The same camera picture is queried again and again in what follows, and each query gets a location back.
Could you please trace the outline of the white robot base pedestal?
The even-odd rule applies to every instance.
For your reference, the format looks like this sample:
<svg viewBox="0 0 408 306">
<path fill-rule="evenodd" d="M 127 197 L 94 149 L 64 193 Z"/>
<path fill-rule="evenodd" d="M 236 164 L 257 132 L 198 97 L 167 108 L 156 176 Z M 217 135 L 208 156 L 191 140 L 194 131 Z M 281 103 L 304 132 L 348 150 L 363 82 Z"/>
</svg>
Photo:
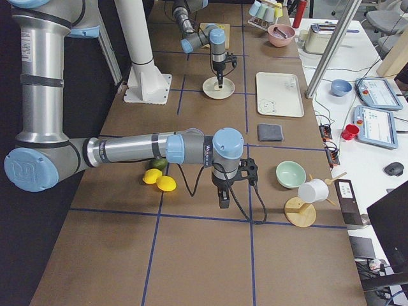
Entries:
<svg viewBox="0 0 408 306">
<path fill-rule="evenodd" d="M 115 5 L 131 59 L 124 101 L 163 105 L 172 76 L 162 74 L 155 65 L 143 3 L 121 0 Z"/>
</svg>

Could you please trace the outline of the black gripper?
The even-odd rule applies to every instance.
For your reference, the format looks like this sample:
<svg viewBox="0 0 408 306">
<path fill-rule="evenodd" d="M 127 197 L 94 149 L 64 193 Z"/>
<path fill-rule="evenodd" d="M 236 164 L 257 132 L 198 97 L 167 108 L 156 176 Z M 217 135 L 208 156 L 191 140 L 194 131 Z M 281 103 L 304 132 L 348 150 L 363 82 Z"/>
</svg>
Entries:
<svg viewBox="0 0 408 306">
<path fill-rule="evenodd" d="M 219 207 L 220 208 L 229 208 L 230 206 L 230 197 L 229 197 L 229 187 L 228 183 L 217 177 L 212 177 L 212 183 L 217 188 L 217 195 L 219 198 Z"/>
<path fill-rule="evenodd" d="M 212 61 L 212 68 L 217 76 L 217 83 L 223 85 L 224 70 L 226 69 L 226 61 Z"/>
</svg>

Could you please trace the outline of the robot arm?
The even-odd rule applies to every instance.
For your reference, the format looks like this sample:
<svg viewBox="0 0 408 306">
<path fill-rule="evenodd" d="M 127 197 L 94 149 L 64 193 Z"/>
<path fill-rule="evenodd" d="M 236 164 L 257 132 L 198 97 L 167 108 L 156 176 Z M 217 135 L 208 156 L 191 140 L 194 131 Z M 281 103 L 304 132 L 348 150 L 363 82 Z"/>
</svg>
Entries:
<svg viewBox="0 0 408 306">
<path fill-rule="evenodd" d="M 192 26 L 189 15 L 204 9 L 208 1 L 177 0 L 173 2 L 172 16 L 182 32 L 181 46 L 186 54 L 190 54 L 198 48 L 209 45 L 212 69 L 217 77 L 218 88 L 223 88 L 224 70 L 227 63 L 224 30 L 215 24 L 209 24 L 204 29 L 197 31 Z"/>
<path fill-rule="evenodd" d="M 97 136 L 116 127 L 137 131 L 142 118 L 135 105 L 128 113 L 109 114 L 116 86 L 96 40 L 66 39 L 64 51 L 63 130 L 73 138 Z M 22 88 L 20 84 L 20 28 L 11 17 L 11 6 L 1 1 L 1 157 L 14 148 L 22 129 Z M 81 175 L 75 175 L 48 191 L 30 193 L 12 184 L 1 174 L 1 212 L 39 212 L 68 206 Z"/>
</svg>

